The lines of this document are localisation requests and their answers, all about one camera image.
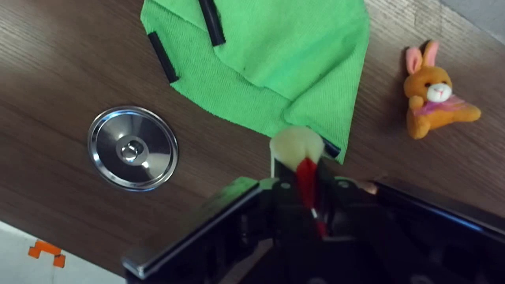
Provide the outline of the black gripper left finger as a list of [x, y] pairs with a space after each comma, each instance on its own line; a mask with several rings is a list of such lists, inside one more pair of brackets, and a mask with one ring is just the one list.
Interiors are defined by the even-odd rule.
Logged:
[[304, 240], [304, 207], [296, 193], [295, 174], [276, 158], [271, 160], [276, 239], [282, 247], [299, 245]]

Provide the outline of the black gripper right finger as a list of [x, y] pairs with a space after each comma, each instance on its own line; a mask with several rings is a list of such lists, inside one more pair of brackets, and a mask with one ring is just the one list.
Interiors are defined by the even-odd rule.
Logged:
[[317, 163], [315, 212], [317, 229], [323, 242], [355, 242], [348, 209], [361, 201], [356, 184], [347, 177], [336, 176], [320, 160]]

